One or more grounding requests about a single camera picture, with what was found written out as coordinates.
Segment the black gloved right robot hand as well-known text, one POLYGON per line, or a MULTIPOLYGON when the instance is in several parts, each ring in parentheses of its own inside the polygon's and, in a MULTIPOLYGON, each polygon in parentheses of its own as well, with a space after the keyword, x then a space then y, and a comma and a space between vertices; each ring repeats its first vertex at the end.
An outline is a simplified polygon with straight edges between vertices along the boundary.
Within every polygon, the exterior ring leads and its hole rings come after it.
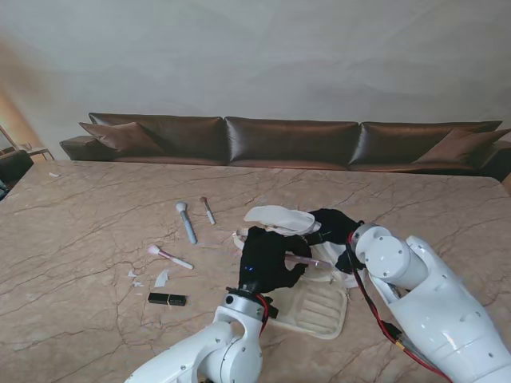
POLYGON ((310 246, 325 242, 346 245, 352 233, 364 224, 362 220, 354 221, 335 209, 321 208, 311 214, 315 217, 315 222, 320 224, 320 228, 305 236, 310 246))

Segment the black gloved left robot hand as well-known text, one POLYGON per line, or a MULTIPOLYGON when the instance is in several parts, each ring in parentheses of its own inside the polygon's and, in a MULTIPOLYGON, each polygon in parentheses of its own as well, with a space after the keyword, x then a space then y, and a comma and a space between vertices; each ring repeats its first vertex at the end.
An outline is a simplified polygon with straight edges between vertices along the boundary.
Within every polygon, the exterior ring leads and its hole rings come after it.
POLYGON ((249 228, 240 260, 239 288, 255 294, 292 288, 304 274, 307 264, 296 263, 288 269, 285 264, 287 252, 311 257, 310 247, 298 235, 283 236, 260 227, 249 228))

